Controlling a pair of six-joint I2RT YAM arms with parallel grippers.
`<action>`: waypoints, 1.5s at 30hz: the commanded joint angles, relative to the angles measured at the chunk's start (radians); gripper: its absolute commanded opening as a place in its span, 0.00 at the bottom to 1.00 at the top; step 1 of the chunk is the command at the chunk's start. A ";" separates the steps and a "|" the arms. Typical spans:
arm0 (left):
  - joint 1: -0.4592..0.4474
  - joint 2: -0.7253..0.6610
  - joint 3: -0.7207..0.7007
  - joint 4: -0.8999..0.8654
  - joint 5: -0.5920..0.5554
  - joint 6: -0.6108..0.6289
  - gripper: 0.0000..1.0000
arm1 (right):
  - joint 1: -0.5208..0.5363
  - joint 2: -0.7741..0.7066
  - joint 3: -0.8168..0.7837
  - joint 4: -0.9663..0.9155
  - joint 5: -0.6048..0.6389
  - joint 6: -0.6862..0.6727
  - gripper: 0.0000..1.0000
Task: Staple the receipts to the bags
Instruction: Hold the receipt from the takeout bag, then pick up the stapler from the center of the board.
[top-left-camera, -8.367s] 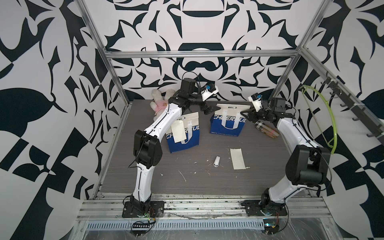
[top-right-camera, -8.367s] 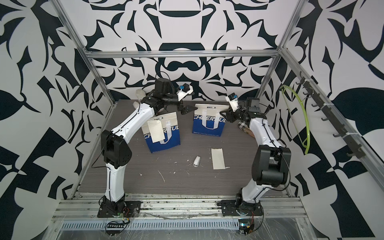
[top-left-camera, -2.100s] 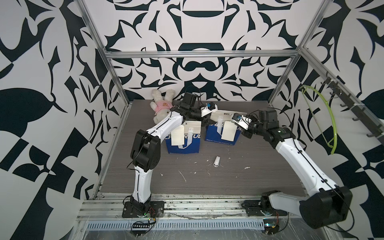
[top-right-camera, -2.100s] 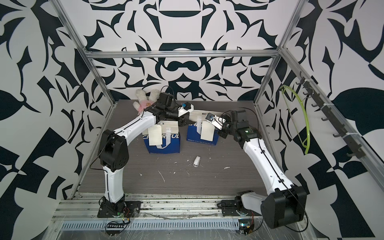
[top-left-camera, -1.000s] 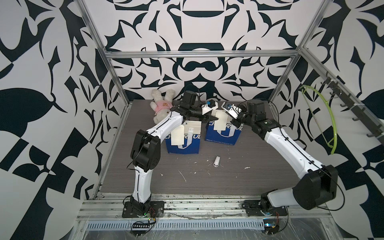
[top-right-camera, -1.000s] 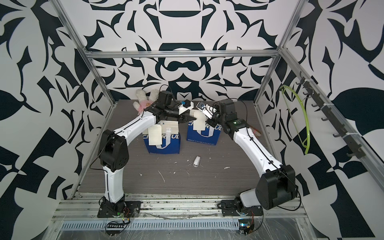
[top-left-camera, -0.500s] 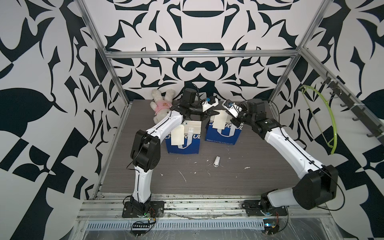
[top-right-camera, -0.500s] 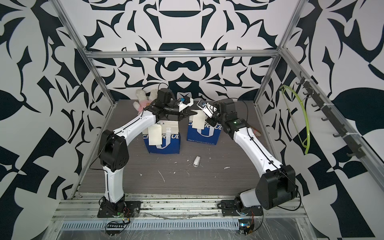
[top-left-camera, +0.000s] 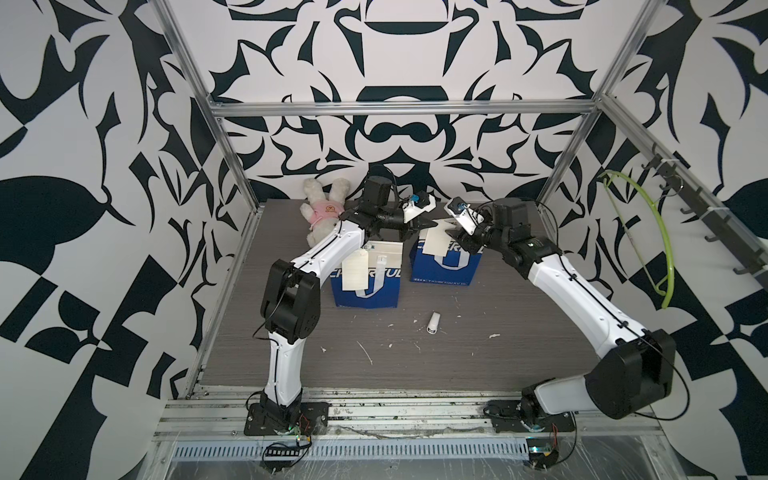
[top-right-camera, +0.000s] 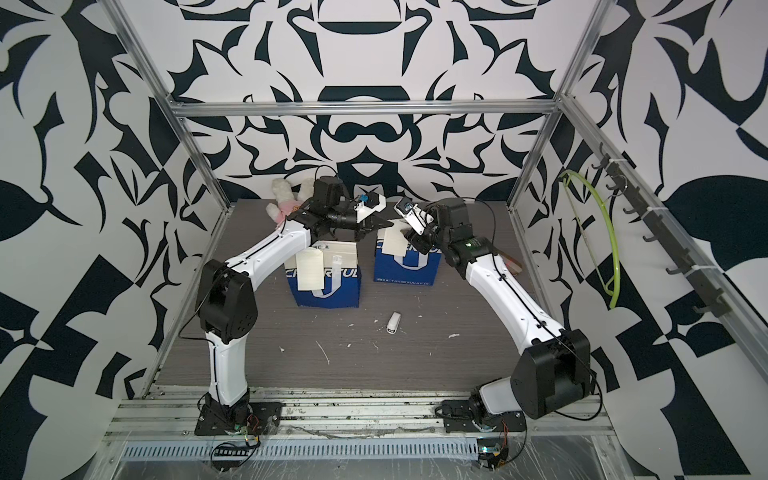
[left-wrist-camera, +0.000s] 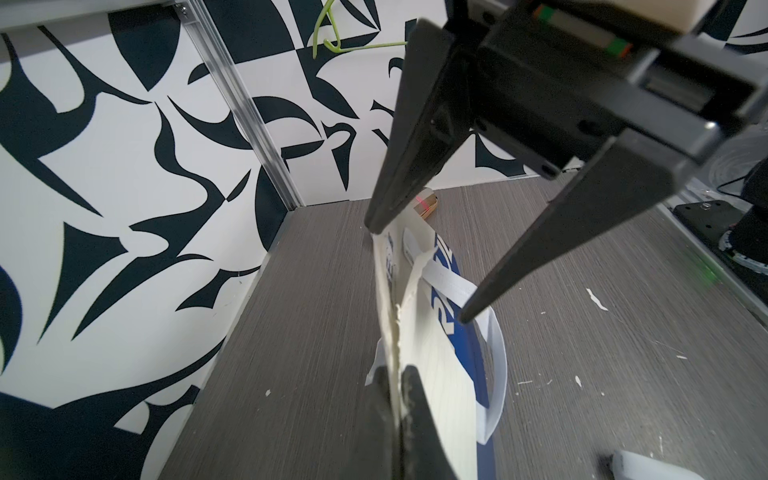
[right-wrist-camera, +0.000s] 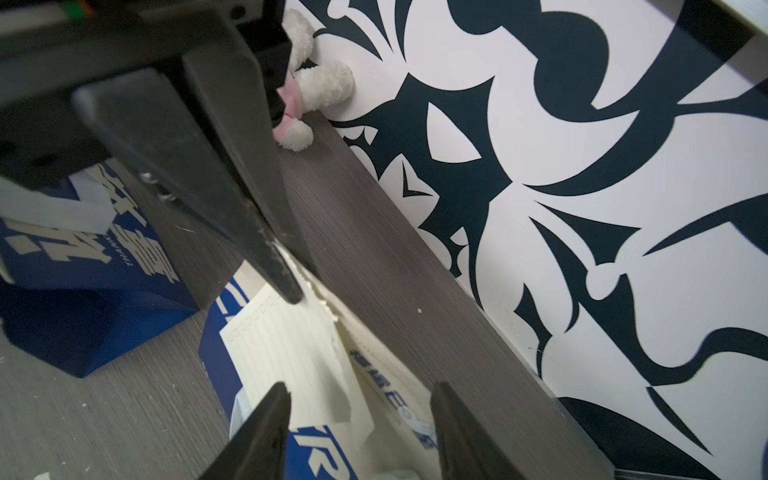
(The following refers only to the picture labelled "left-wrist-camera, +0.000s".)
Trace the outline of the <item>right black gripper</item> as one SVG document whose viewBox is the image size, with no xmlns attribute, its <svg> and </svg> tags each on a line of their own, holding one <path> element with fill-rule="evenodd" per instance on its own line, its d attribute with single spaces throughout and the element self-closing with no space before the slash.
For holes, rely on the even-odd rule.
<svg viewBox="0 0 768 480">
<path fill-rule="evenodd" d="M 446 13 L 448 31 L 471 43 L 481 135 L 547 178 L 602 148 L 481 281 L 462 323 L 679 191 L 767 107 L 762 67 L 615 6 L 450 1 Z"/>
</svg>

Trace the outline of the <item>white paper receipt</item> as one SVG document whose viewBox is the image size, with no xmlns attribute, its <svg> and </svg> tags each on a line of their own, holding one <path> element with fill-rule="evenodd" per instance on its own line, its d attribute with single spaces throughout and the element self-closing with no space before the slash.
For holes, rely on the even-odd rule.
<svg viewBox="0 0 768 480">
<path fill-rule="evenodd" d="M 414 257 L 403 300 L 397 307 L 399 364 L 418 369 L 426 398 L 450 466 L 459 479 L 477 477 L 474 383 L 432 306 L 426 270 L 434 250 Z"/>
</svg>

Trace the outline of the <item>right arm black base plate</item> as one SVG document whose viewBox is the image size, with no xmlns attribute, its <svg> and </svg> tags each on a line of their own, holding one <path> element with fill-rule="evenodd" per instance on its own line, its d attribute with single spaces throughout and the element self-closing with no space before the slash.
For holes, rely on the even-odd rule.
<svg viewBox="0 0 768 480">
<path fill-rule="evenodd" d="M 673 215 L 751 289 L 767 293 L 767 210 L 723 200 L 681 204 Z"/>
</svg>

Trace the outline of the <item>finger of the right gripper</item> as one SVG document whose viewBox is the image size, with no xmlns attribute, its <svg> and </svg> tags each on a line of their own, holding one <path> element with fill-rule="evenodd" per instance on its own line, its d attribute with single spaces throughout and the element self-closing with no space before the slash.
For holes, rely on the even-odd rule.
<svg viewBox="0 0 768 480">
<path fill-rule="evenodd" d="M 474 22 L 420 19 L 408 39 L 384 162 L 366 228 L 380 234 L 462 146 L 474 122 L 469 76 L 480 43 Z"/>
</svg>

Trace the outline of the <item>small white stapler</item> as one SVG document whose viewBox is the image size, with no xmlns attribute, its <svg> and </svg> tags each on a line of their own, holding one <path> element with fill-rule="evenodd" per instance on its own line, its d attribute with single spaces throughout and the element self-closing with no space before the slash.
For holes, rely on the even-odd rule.
<svg viewBox="0 0 768 480">
<path fill-rule="evenodd" d="M 625 450 L 611 455 L 610 470 L 618 480 L 703 480 L 691 470 Z"/>
</svg>

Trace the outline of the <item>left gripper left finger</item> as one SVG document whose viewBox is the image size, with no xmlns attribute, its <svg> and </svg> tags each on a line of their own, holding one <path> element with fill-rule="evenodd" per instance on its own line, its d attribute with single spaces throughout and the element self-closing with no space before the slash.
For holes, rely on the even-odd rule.
<svg viewBox="0 0 768 480">
<path fill-rule="evenodd" d="M 361 427 L 341 478 L 393 479 L 395 429 L 386 368 L 375 370 L 373 381 L 366 390 L 368 397 Z"/>
</svg>

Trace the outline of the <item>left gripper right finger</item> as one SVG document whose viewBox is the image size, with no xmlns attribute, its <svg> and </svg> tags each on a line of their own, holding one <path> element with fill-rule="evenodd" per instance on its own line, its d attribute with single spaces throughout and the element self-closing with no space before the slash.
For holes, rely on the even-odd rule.
<svg viewBox="0 0 768 480">
<path fill-rule="evenodd" d="M 441 445 L 418 369 L 401 375 L 405 416 L 401 420 L 402 479 L 456 479 Z"/>
</svg>

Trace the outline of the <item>blue white paper bag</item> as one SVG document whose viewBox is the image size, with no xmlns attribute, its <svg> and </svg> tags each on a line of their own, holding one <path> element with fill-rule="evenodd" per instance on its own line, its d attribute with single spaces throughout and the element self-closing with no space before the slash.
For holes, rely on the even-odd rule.
<svg viewBox="0 0 768 480">
<path fill-rule="evenodd" d="M 372 240 L 381 331 L 373 365 L 387 371 L 394 424 L 400 426 L 410 411 L 403 376 L 412 367 L 451 472 L 459 479 L 495 478 L 492 436 L 508 383 L 495 311 L 459 321 L 477 287 L 460 275 L 453 252 L 413 208 Z"/>
</svg>

